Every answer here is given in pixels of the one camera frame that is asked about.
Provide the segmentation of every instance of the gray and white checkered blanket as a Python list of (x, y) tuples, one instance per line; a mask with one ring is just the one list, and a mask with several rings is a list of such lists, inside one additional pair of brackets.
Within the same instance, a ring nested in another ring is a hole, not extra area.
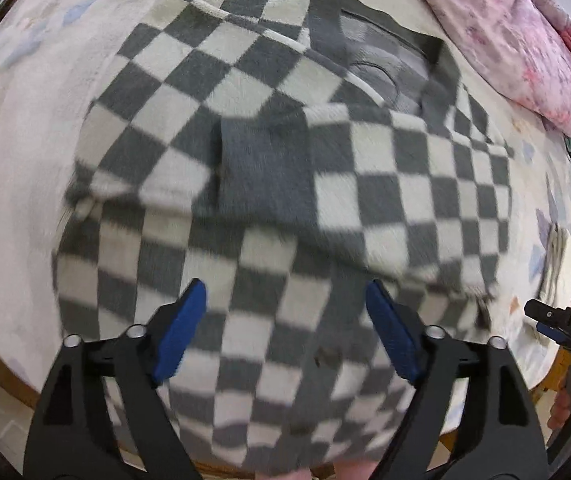
[(380, 458), (409, 390), (365, 284), (479, 336), (510, 157), (443, 42), (357, 0), (157, 0), (83, 123), (64, 331), (114, 336), (199, 277), (208, 312), (166, 399), (191, 456)]

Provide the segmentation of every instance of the metal screw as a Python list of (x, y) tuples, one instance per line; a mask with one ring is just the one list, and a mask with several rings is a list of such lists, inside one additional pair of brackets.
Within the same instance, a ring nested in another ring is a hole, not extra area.
[(74, 348), (75, 346), (79, 346), (82, 343), (82, 337), (77, 334), (72, 334), (67, 336), (64, 339), (64, 346), (66, 348)]
[(438, 325), (430, 325), (425, 327), (425, 335), (432, 339), (443, 339), (445, 337), (445, 330)]
[(507, 341), (498, 335), (492, 336), (489, 339), (488, 343), (491, 346), (494, 346), (494, 348), (498, 348), (499, 350), (504, 350), (505, 348), (507, 348)]
[(146, 335), (146, 327), (143, 325), (133, 325), (126, 330), (126, 335), (132, 339), (138, 339)]

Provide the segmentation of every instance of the pink blanket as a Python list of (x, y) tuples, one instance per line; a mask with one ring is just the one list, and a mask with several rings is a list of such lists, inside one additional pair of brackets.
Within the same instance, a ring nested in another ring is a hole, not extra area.
[(555, 0), (427, 0), (500, 93), (571, 137), (571, 18)]

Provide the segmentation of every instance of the blue gripper pad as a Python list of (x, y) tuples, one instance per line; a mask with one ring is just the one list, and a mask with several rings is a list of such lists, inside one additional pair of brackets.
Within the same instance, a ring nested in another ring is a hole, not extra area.
[(421, 377), (418, 349), (394, 311), (394, 304), (387, 300), (374, 282), (365, 290), (365, 307), (392, 366), (400, 377), (414, 384)]
[(195, 336), (197, 325), (206, 312), (206, 286), (203, 282), (197, 280), (184, 294), (188, 296), (179, 300), (183, 301), (183, 305), (157, 348), (158, 360), (152, 374), (157, 384), (177, 373), (183, 352)]
[(547, 326), (542, 322), (538, 322), (536, 324), (536, 331), (543, 334), (544, 336), (549, 337), (553, 341), (556, 341), (556, 343), (559, 345), (565, 343), (567, 339), (566, 335), (563, 332), (561, 332), (561, 330), (556, 330), (555, 328)]

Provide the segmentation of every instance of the white bedsheet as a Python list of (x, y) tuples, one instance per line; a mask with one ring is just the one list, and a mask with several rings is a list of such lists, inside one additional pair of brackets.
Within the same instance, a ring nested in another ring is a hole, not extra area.
[[(0, 357), (37, 389), (60, 346), (51, 248), (80, 125), (106, 60), (152, 1), (20, 0), (0, 26)], [(445, 37), (424, 0), (361, 1), (405, 27)], [(536, 295), (547, 225), (557, 221), (571, 234), (571, 164), (560, 137), (547, 136), (537, 116), (497, 94), (448, 43), (470, 93), (517, 152), (513, 237), (493, 330), (509, 339), (534, 386), (557, 347), (524, 326), (521, 312)], [(562, 300), (571, 304), (570, 290)], [(446, 429), (458, 422), (462, 394)]]

